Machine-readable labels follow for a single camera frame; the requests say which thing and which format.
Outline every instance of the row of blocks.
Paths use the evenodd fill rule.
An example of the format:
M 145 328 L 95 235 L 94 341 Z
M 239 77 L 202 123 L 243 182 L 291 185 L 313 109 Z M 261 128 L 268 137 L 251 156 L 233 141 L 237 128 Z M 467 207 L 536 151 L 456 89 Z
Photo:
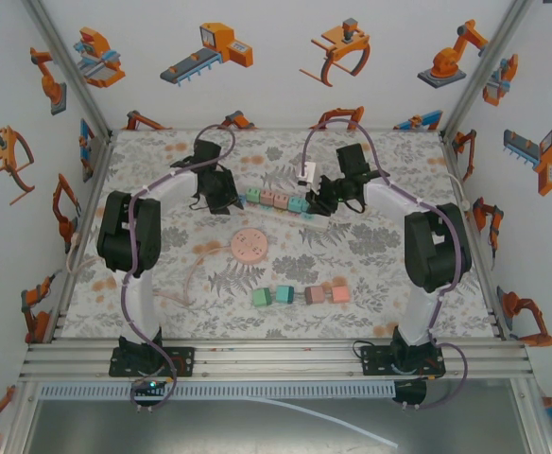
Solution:
M 288 210 L 293 213 L 306 213 L 309 203 L 301 197 L 289 197 L 285 194 L 277 194 L 272 191 L 261 190 L 250 187 L 245 193 L 247 201 L 260 203 L 265 206 L 273 206 L 281 210 Z
M 350 290 L 347 286 L 333 287 L 330 293 L 333 296 L 333 303 L 350 302 Z M 306 287 L 304 296 L 305 302 L 308 305 L 315 305 L 326 301 L 326 292 L 321 286 Z M 295 289 L 291 286 L 278 286 L 275 297 L 277 303 L 290 305 L 295 299 Z M 253 305 L 255 307 L 265 307 L 271 304 L 272 293 L 269 288 L 258 288 L 253 291 Z

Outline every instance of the black mounting plate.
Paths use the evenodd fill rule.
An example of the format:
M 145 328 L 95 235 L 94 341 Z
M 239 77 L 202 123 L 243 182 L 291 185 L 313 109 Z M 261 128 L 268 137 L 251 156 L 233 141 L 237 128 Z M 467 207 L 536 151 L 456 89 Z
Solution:
M 175 368 L 178 371 L 178 376 L 192 376 L 194 369 L 194 348 L 193 347 L 163 347 L 163 350 L 171 357 Z M 112 350 L 112 358 L 110 360 L 109 376 L 118 377 L 143 377 L 145 376 L 139 371 L 131 369 L 129 362 L 123 357 L 121 349 L 116 347 Z M 155 376 L 171 376 L 171 371 L 168 366 Z
M 435 355 L 424 358 L 417 369 L 403 372 L 394 365 L 394 357 L 390 345 L 363 345 L 360 347 L 362 357 L 362 373 L 364 375 L 419 375 L 440 378 L 446 373 L 442 349 L 434 349 Z

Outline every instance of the white wall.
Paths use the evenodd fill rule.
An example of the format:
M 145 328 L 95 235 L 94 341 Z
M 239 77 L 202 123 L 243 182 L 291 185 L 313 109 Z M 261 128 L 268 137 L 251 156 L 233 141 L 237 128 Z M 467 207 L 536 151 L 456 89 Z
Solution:
M 498 107 L 480 98 L 463 123 L 461 131 L 477 131 L 475 171 L 466 191 L 471 201 L 483 196 L 505 212 L 494 281 L 505 291 L 532 298 L 552 335 L 552 190 L 540 196 L 531 166 L 503 151 L 505 129 L 537 144 L 552 129 L 552 5 L 534 2 L 504 57 L 513 53 L 519 55 L 519 67 L 510 92 Z M 466 165 L 467 156 L 461 155 L 462 171 Z M 488 256 L 486 236 L 483 232 Z M 513 323 L 520 336 L 536 331 L 527 314 Z M 552 346 L 531 348 L 529 354 L 539 383 L 552 396 Z
M 221 121 L 235 110 L 264 128 L 309 127 L 325 111 L 359 105 L 366 108 L 362 123 L 369 127 L 392 128 L 437 109 L 447 115 L 478 64 L 477 49 L 469 45 L 460 63 L 468 73 L 465 80 L 436 90 L 417 79 L 417 73 L 455 43 L 457 27 L 469 19 L 490 38 L 510 3 L 155 0 L 142 7 L 119 0 L 44 2 L 68 45 L 88 26 L 121 54 L 126 77 L 108 88 L 90 86 L 113 128 L 125 126 L 127 112 L 134 109 L 176 128 Z M 310 40 L 349 17 L 371 35 L 371 56 L 362 72 L 353 78 L 332 68 L 332 88 L 300 73 L 304 68 L 319 74 L 324 51 Z M 252 46 L 254 65 L 244 68 L 229 61 L 181 87 L 161 80 L 165 69 L 201 48 L 198 27 L 205 22 L 231 26 L 238 40 Z M 72 55 L 79 60 L 74 49 Z M 351 67 L 356 61 L 345 63 Z
M 68 90 L 67 110 L 50 114 L 41 72 L 30 61 L 31 46 L 47 50 L 22 4 L 0 2 L 0 128 L 10 125 L 27 140 L 35 163 L 21 176 L 36 186 L 9 206 L 20 190 L 6 172 L 0 173 L 0 398 L 17 379 L 26 352 L 20 292 L 34 288 L 64 265 L 63 240 L 51 209 L 58 172 L 70 182 L 83 207 L 93 181 L 83 184 L 81 179 L 78 134 L 83 111 Z M 48 67 L 56 81 L 64 81 L 54 63 Z M 25 161 L 19 147 L 16 157 L 19 164 Z M 64 214 L 75 214 L 68 201 L 63 200 L 61 207 Z M 62 273 L 54 282 L 52 294 L 43 302 L 45 309 L 59 298 L 64 277 Z

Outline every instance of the pink circular plate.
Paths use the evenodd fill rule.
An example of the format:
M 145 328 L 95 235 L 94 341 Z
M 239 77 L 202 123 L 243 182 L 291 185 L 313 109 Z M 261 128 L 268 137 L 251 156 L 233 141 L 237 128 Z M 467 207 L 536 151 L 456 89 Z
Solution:
M 243 229 L 232 238 L 234 258 L 243 265 L 255 265 L 267 255 L 267 237 L 257 229 Z

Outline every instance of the floral tablecloth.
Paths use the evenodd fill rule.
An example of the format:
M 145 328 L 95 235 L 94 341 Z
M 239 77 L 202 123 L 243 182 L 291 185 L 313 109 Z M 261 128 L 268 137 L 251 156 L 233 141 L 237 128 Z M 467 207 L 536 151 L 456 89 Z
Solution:
M 295 182 L 307 131 L 235 131 L 236 147 L 222 164 L 240 186 L 258 186 L 287 195 L 302 195 Z M 135 192 L 191 154 L 193 131 L 122 131 L 115 139 L 110 168 L 95 211 L 85 259 L 97 255 L 95 243 L 106 198 L 113 190 Z M 380 161 L 391 178 L 416 195 L 435 203 L 454 201 L 439 138 L 431 132 L 372 132 Z M 224 150 L 230 135 L 209 131 L 205 137 Z M 361 143 L 374 168 L 364 137 L 355 131 L 314 134 L 308 158 L 320 161 L 323 173 L 341 176 L 335 149 Z M 190 306 L 155 297 L 167 338 L 203 339 L 336 339 L 388 337 L 402 319 L 410 281 L 404 266 L 402 227 L 368 209 L 362 215 L 342 204 L 327 232 L 282 224 L 272 218 L 231 208 L 230 216 L 192 211 L 182 203 L 163 216 L 163 246 L 153 269 L 154 287 L 182 295 L 185 276 L 198 255 L 228 245 L 247 227 L 267 235 L 267 258 L 254 266 L 237 263 L 228 251 L 207 255 L 190 284 Z M 348 304 L 307 306 L 302 297 L 288 305 L 252 305 L 256 288 L 291 285 L 347 285 Z M 123 317 L 112 273 L 95 262 L 78 277 L 62 330 L 63 337 L 115 338 Z M 491 337 L 487 309 L 475 270 L 467 273 L 445 299 L 436 331 L 443 336 Z

